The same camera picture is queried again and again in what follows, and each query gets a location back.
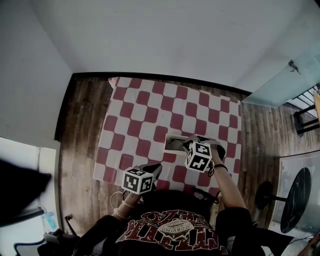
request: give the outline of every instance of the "red and white checkered mat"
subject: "red and white checkered mat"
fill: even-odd
[[[115,77],[101,132],[93,178],[121,186],[123,171],[161,163],[158,189],[187,193],[197,187],[215,195],[218,183],[208,173],[187,170],[187,155],[164,153],[167,133],[218,140],[224,164],[238,182],[241,155],[240,102],[171,83]]]

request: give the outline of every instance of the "wrist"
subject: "wrist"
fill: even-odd
[[[228,173],[228,168],[223,163],[217,163],[214,165],[215,170],[224,170]]]
[[[222,162],[222,160],[220,158],[212,159],[212,161],[213,161],[214,165],[217,165],[217,164],[223,165],[224,164],[224,162]]]
[[[130,193],[124,200],[128,205],[135,206],[135,204],[140,200],[141,195]]]

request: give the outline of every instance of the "black and white marker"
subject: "black and white marker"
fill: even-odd
[[[184,162],[187,169],[204,173],[212,159],[210,145],[193,142]]]
[[[154,175],[146,171],[130,167],[122,176],[122,188],[141,195],[152,189]]]

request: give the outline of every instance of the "wooden floor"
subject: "wooden floor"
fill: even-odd
[[[187,86],[243,100],[245,96],[226,90],[172,81]],[[84,234],[95,222],[112,213],[110,196],[119,187],[93,180],[100,132],[107,112],[112,88],[106,78],[80,78],[69,92],[69,101],[61,109],[60,205],[62,216],[72,215],[71,225]],[[277,191],[279,157],[320,149],[320,129],[298,137],[292,114],[294,107],[279,108],[252,104],[241,105],[242,149],[238,187],[259,227],[267,228],[274,205],[255,212],[254,197],[259,184],[271,181]]]

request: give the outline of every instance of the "black t-shirt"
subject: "black t-shirt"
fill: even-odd
[[[100,219],[81,238],[74,255],[227,255],[227,238],[251,225],[248,210],[230,208],[218,214],[214,231],[209,210],[181,191],[153,191],[143,200],[126,223],[112,216]]]

